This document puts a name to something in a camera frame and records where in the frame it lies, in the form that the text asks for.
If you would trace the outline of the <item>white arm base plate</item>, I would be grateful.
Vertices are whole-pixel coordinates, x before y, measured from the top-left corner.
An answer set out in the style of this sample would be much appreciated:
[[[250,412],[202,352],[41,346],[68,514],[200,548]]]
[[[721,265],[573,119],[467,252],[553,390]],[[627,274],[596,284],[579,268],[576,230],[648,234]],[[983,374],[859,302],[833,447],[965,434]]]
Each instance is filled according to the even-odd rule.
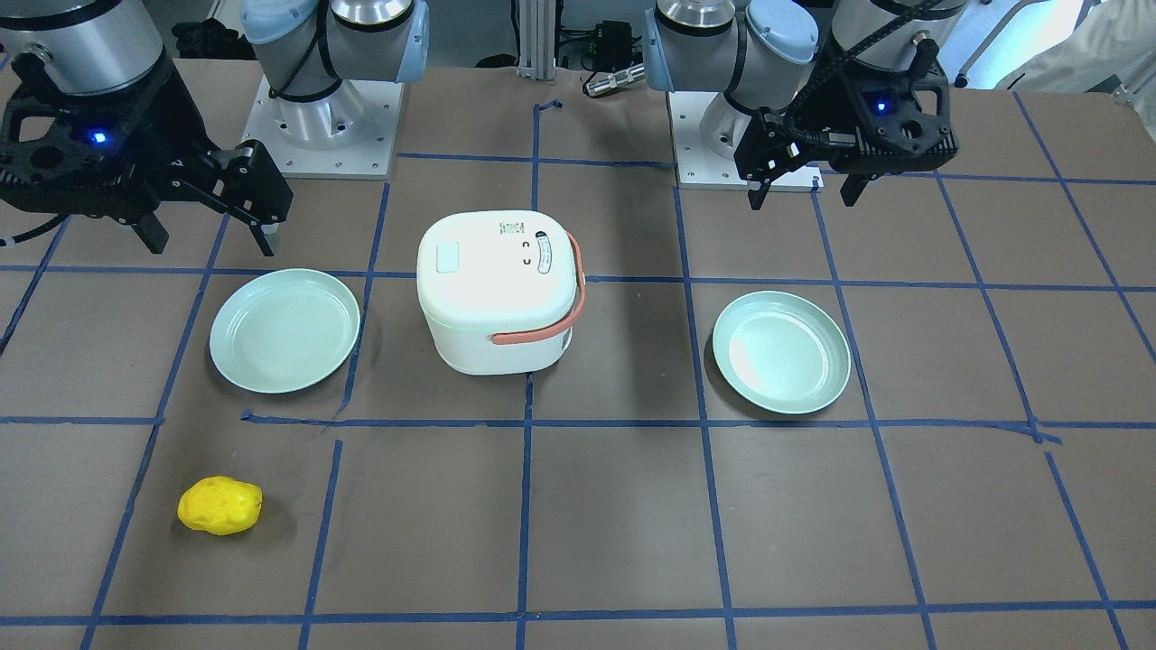
[[[405,84],[346,79],[310,103],[271,98],[269,89],[260,79],[242,136],[260,141],[286,178],[387,180]]]
[[[669,93],[667,108],[680,189],[750,189],[733,160],[749,116],[732,108],[720,93]]]

